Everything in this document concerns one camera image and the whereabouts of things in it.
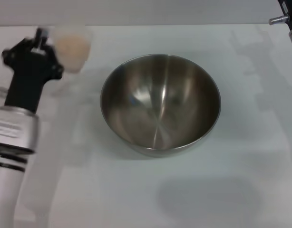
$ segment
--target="bowl rim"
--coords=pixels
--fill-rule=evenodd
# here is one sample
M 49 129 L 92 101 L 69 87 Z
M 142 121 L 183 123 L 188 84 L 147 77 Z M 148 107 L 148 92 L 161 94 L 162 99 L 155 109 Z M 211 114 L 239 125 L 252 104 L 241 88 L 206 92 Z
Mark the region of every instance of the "bowl rim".
M 194 64 L 194 65 L 196 65 L 197 67 L 199 67 L 201 70 L 203 70 L 203 71 L 209 76 L 209 78 L 211 79 L 211 81 L 214 83 L 214 86 L 215 86 L 216 89 L 217 89 L 217 92 L 218 92 L 218 98 L 219 98 L 219 111 L 218 111 L 218 115 L 217 115 L 217 117 L 216 117 L 215 122 L 214 122 L 213 125 L 209 128 L 209 130 L 208 130 L 205 134 L 203 134 L 201 137 L 199 137 L 198 139 L 196 139 L 196 140 L 194 140 L 194 141 L 192 141 L 192 142 L 190 142 L 190 143 L 188 143 L 188 144 L 186 144 L 186 145 L 178 146 L 178 147 L 174 147 L 174 148 L 168 148 L 168 149 L 148 148 L 148 147 L 140 146 L 140 145 L 137 145 L 137 144 L 135 144 L 135 143 L 132 143 L 132 142 L 128 141 L 127 139 L 123 138 L 121 135 L 119 135 L 118 133 L 116 133 L 116 132 L 111 128 L 110 124 L 108 123 L 108 121 L 107 121 L 107 119 L 106 119 L 106 117 L 105 117 L 105 115 L 104 115 L 104 112 L 103 112 L 103 105 L 102 105 L 102 96 L 103 96 L 103 91 L 104 91 L 104 88 L 105 88 L 105 86 L 106 86 L 106 83 L 107 83 L 108 79 L 113 75 L 113 73 L 114 73 L 116 70 L 118 70 L 121 66 L 123 66 L 123 65 L 125 65 L 125 64 L 127 64 L 127 63 L 129 63 L 129 62 L 131 62 L 131 61 L 133 61 L 133 60 L 136 60 L 136 59 L 138 59 L 138 58 L 143 58 L 143 57 L 147 57 L 147 56 L 171 56 L 171 57 L 176 57 L 176 58 L 180 58 L 180 59 L 183 59 L 183 60 L 189 61 L 189 62 L 191 62 L 192 64 Z M 191 60 L 189 60 L 189 59 L 187 59 L 187 58 L 184 58 L 184 57 L 181 57 L 181 56 L 177 56 L 177 55 L 171 55 L 171 54 L 147 54 L 147 55 L 142 55 L 142 56 L 138 56 L 138 57 L 132 58 L 132 59 L 130 59 L 130 60 L 128 60 L 128 61 L 126 61 L 126 62 L 120 64 L 119 66 L 117 66 L 117 67 L 116 67 L 116 68 L 115 68 L 115 69 L 109 74 L 109 76 L 106 78 L 106 80 L 105 80 L 105 82 L 104 82 L 104 84 L 103 84 L 103 86 L 102 86 L 102 89 L 101 89 L 101 93 L 100 93 L 100 109 L 101 109 L 102 115 L 103 115 L 104 120 L 105 120 L 106 124 L 108 125 L 108 127 L 109 127 L 109 128 L 110 128 L 110 129 L 111 129 L 111 130 L 112 130 L 112 131 L 113 131 L 113 132 L 119 137 L 119 138 L 121 138 L 123 141 L 127 142 L 128 144 L 130 144 L 130 145 L 132 145 L 132 146 L 136 146 L 136 147 L 138 147 L 138 148 L 140 148 L 140 149 L 147 149 L 147 150 L 151 150 L 151 151 L 169 151 L 169 150 L 174 151 L 174 150 L 180 150 L 180 149 L 183 149 L 183 148 L 185 148 L 185 147 L 189 147 L 189 146 L 191 146 L 192 144 L 194 144 L 194 143 L 198 142 L 199 140 L 203 139 L 204 137 L 206 137 L 206 136 L 209 134 L 209 132 L 210 132 L 210 131 L 214 128 L 214 126 L 216 125 L 216 123 L 217 123 L 217 121 L 218 121 L 218 119 L 219 119 L 220 113 L 221 113 L 221 95 L 220 95 L 219 88 L 218 88 L 216 82 L 214 81 L 214 79 L 209 75 L 209 73 L 208 73 L 206 70 L 204 70 L 202 67 L 200 67 L 197 63 L 195 63 L 195 62 L 193 62 L 193 61 L 191 61 Z

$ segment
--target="plastic cup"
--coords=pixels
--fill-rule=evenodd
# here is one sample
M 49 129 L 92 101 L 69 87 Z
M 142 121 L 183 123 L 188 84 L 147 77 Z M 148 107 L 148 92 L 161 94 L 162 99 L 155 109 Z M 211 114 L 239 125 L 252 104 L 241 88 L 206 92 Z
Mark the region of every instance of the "plastic cup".
M 56 56 L 65 71 L 78 73 L 88 59 L 92 31 L 84 25 L 59 25 L 51 31 Z

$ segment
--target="printed label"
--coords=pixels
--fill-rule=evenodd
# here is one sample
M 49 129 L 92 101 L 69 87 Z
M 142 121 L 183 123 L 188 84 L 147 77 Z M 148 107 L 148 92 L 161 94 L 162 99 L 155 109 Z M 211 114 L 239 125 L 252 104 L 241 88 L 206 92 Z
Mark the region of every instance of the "printed label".
M 287 14 L 289 12 L 289 10 L 288 10 L 287 5 L 285 4 L 285 1 L 282 3 L 282 7 L 283 7 L 285 14 Z
M 21 128 L 18 125 L 0 122 L 0 135 L 18 138 Z

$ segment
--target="metal screw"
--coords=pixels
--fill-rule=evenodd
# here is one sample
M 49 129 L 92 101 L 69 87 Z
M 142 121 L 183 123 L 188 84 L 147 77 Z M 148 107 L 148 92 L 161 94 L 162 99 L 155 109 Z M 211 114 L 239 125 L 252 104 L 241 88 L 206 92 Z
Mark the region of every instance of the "metal screw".
M 290 16 L 285 15 L 285 16 L 281 16 L 281 17 L 277 17 L 277 18 L 272 18 L 269 20 L 269 24 L 270 25 L 275 25 L 275 24 L 280 24 L 280 23 L 285 23 L 288 22 L 290 20 Z

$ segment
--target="white tabletop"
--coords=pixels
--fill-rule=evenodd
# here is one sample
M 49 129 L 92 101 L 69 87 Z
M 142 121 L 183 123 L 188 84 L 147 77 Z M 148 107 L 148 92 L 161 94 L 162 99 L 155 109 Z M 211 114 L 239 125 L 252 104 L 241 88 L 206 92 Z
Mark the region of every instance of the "white tabletop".
M 287 26 L 92 27 L 78 76 L 49 82 L 39 152 L 16 228 L 292 228 L 292 45 Z M 0 53 L 33 27 L 1 27 Z M 217 83 L 222 109 L 207 139 L 150 159 L 106 125 L 100 90 L 144 54 L 190 59 Z M 0 85 L 11 72 L 0 60 Z

